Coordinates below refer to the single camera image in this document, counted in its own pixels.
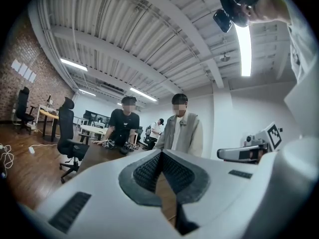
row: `fluorescent light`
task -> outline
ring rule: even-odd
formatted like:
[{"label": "fluorescent light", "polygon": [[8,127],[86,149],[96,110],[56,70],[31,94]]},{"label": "fluorescent light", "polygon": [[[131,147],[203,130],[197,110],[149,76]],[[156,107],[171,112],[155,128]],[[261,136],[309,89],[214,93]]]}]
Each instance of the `fluorescent light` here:
[{"label": "fluorescent light", "polygon": [[241,76],[250,76],[251,73],[251,39],[249,26],[239,27],[236,24],[236,32],[240,47]]},{"label": "fluorescent light", "polygon": [[60,58],[60,60],[61,60],[61,62],[64,63],[64,64],[67,64],[67,65],[70,65],[70,66],[74,66],[74,67],[79,68],[79,69],[82,69],[82,70],[84,70],[84,71],[88,71],[88,69],[87,69],[86,67],[84,67],[84,66],[75,64],[75,63],[73,63],[73,62],[71,62],[71,61],[67,61],[67,60],[65,60],[65,59],[63,59],[63,58]]},{"label": "fluorescent light", "polygon": [[90,93],[90,92],[87,92],[87,91],[85,91],[85,90],[80,90],[80,89],[79,89],[79,91],[82,91],[83,93],[88,93],[88,94],[90,94],[90,95],[96,96],[96,95],[94,95],[94,94],[92,94],[92,93]]},{"label": "fluorescent light", "polygon": [[138,91],[138,90],[133,89],[133,88],[130,88],[130,90],[132,90],[132,91],[134,91],[135,93],[137,93],[137,94],[139,94],[139,95],[141,95],[141,96],[143,96],[143,97],[146,97],[146,98],[148,98],[148,99],[150,99],[150,100],[152,100],[152,101],[154,101],[154,102],[157,101],[156,99],[154,99],[154,98],[152,98],[152,97],[150,97],[150,96],[148,96],[148,95],[142,93],[141,91]]}]

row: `ceiling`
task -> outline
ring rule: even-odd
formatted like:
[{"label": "ceiling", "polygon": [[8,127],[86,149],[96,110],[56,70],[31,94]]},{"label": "ceiling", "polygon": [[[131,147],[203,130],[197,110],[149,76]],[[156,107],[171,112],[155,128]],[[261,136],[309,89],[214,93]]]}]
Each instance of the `ceiling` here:
[{"label": "ceiling", "polygon": [[[118,102],[123,95],[136,96],[130,87],[160,100],[240,79],[236,31],[219,29],[213,20],[219,8],[219,0],[35,0],[29,15],[48,58],[73,89]],[[291,79],[286,26],[274,21],[252,25],[250,31],[252,81],[269,73],[274,81]],[[228,61],[221,60],[224,54]],[[152,103],[137,98],[140,108]]]}]

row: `brick wall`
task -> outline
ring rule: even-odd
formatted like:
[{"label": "brick wall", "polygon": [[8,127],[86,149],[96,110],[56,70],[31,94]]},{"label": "brick wall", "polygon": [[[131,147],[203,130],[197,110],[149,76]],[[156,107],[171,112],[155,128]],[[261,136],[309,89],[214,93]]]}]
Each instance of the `brick wall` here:
[{"label": "brick wall", "polygon": [[[33,83],[11,68],[15,59],[36,73]],[[40,47],[26,12],[12,27],[0,56],[0,121],[11,120],[13,105],[24,86],[30,90],[27,112],[30,105],[35,107],[39,104],[45,105],[49,95],[54,108],[59,108],[63,104],[65,96],[72,98],[74,95]]]}]

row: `wooden floor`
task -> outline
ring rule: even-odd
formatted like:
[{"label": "wooden floor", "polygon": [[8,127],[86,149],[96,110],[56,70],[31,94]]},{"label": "wooden floor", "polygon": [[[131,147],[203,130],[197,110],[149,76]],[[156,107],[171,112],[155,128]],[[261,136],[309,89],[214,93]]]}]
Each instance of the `wooden floor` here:
[{"label": "wooden floor", "polygon": [[[51,134],[52,123],[47,123],[46,134]],[[37,128],[42,131],[43,123],[39,122]],[[30,154],[28,148],[34,144],[52,144],[42,138],[42,133],[33,131],[31,135],[25,130],[18,134],[18,128],[13,124],[0,125],[0,143],[10,145],[14,155],[13,166],[7,170],[6,181],[11,188],[13,196],[20,203],[34,209],[39,203],[57,190],[62,184],[60,177],[63,171],[59,170],[59,163],[68,158],[61,155],[57,146],[35,146],[35,154]],[[65,177],[70,180],[76,175],[75,172]],[[157,194],[163,200],[163,213],[172,225],[175,223],[175,199],[169,185],[165,189],[157,188]]]}]

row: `person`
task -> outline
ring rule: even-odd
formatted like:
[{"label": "person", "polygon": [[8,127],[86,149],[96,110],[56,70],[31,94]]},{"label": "person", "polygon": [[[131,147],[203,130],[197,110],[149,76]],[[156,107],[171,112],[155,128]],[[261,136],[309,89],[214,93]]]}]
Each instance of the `person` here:
[{"label": "person", "polygon": [[176,94],[171,100],[175,115],[166,123],[154,149],[172,149],[200,157],[203,150],[203,128],[198,115],[187,111],[188,98]]},{"label": "person", "polygon": [[316,38],[299,10],[284,0],[258,0],[253,6],[240,6],[241,12],[250,23],[264,23],[274,20],[288,26],[291,45],[291,65],[297,83],[313,68],[319,67]]},{"label": "person", "polygon": [[112,111],[109,121],[109,128],[101,141],[92,143],[102,144],[105,140],[113,140],[115,145],[124,146],[128,141],[134,144],[135,130],[140,126],[140,117],[134,113],[136,106],[135,97],[124,97],[122,99],[122,109]]},{"label": "person", "polygon": [[154,145],[161,134],[160,125],[164,125],[163,119],[159,119],[158,122],[153,122],[151,125],[151,134],[150,134],[150,142],[148,144],[149,146],[148,150],[151,150],[154,148]]}]

